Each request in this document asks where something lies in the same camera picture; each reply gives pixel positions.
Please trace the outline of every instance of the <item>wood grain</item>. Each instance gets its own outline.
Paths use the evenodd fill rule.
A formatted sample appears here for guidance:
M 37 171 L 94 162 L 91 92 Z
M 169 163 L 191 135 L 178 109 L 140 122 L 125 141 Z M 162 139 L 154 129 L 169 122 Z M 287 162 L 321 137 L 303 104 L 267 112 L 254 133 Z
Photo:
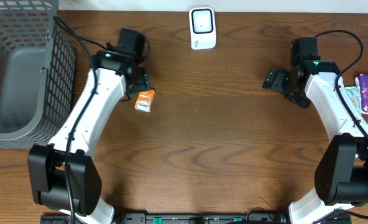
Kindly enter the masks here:
M 291 40 L 347 29 L 363 40 L 365 53 L 345 82 L 353 85 L 356 75 L 368 73 L 368 15 L 217 13 L 217 46 L 194 51 L 184 12 L 60 14 L 80 35 L 101 43 L 116 43 L 123 27 L 150 39 L 144 66 L 156 89 L 152 112 L 135 111 L 134 100 L 120 103 L 96 151 L 102 195 L 123 211 L 284 208 L 313 187 L 328 138 L 313 106 L 303 110 L 261 89 L 267 72 L 290 68 Z M 359 53 L 345 35 L 318 41 L 322 59 L 340 68 Z M 92 54 L 98 50 L 88 48 Z M 76 99 L 88 69 L 80 53 Z M 38 223 L 41 214 L 53 212 L 33 203 L 27 153 L 0 149 L 0 223 Z M 368 214 L 368 205 L 354 210 Z

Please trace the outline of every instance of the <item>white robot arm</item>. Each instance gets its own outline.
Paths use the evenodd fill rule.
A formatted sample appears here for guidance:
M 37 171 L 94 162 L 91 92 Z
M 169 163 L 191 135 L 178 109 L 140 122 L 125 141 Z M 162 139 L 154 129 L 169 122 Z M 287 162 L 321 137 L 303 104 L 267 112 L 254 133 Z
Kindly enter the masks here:
M 98 140 L 103 131 L 105 124 L 114 107 L 119 100 L 125 95 L 126 81 L 124 75 L 117 75 L 116 71 L 105 68 L 96 70 L 98 76 L 97 94 L 91 100 L 88 109 L 83 114 L 75 132 L 75 140 L 71 144 L 71 152 L 75 153 L 77 149 L 81 149 L 85 155 L 94 159 Z M 58 131 L 58 133 L 50 140 L 49 145 L 54 145 L 55 150 L 65 151 L 68 141 L 68 133 L 71 131 L 73 123 L 78 117 L 79 112 L 83 108 L 89 98 L 94 86 L 93 71 L 88 73 L 88 79 L 85 89 L 79 97 L 74 109 L 69 115 L 67 121 Z M 70 214 L 69 210 L 60 210 L 63 213 Z M 76 217 L 85 223 L 111 223 L 114 216 L 114 208 L 108 205 L 101 197 L 92 214 L 85 217 L 76 214 Z
M 354 137 L 363 137 L 358 127 L 354 125 L 353 120 L 341 103 L 338 94 L 334 90 L 334 81 L 337 75 L 333 72 L 320 72 L 318 75 L 309 77 L 305 93 L 307 98 L 314 104 L 322 123 L 328 133 L 329 141 L 335 135 L 349 133 Z M 344 89 L 343 78 L 340 77 L 340 90 L 351 108 L 354 115 L 361 122 L 362 127 L 368 133 L 368 124 L 362 116 L 356 111 L 356 108 L 350 100 Z M 350 209 L 353 205 L 350 203 L 337 203 L 329 206 L 318 197 L 315 187 L 309 191 L 302 199 L 289 205 L 289 216 L 292 224 L 313 223 L 335 208 Z

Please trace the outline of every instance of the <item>wall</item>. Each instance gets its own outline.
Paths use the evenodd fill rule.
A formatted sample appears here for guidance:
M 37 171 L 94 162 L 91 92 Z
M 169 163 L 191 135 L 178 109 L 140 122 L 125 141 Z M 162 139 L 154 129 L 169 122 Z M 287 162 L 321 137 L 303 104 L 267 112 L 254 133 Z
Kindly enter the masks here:
M 368 0 L 60 0 L 60 9 L 189 11 L 209 6 L 218 12 L 368 13 Z

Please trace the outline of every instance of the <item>white plug-in device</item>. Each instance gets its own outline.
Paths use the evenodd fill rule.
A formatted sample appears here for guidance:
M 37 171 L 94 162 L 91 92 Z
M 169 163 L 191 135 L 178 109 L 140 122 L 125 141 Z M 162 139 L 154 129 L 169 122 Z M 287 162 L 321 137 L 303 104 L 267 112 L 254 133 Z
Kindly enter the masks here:
M 210 7 L 190 10 L 191 47 L 194 50 L 210 49 L 216 46 L 216 19 Z

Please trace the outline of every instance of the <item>gray plastic basket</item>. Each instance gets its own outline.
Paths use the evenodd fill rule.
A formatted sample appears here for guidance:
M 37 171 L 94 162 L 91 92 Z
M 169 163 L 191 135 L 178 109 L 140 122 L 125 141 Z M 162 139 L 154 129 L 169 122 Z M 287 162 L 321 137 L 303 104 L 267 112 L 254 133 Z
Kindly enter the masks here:
M 71 110 L 76 57 L 58 1 L 0 0 L 0 147 L 46 144 Z

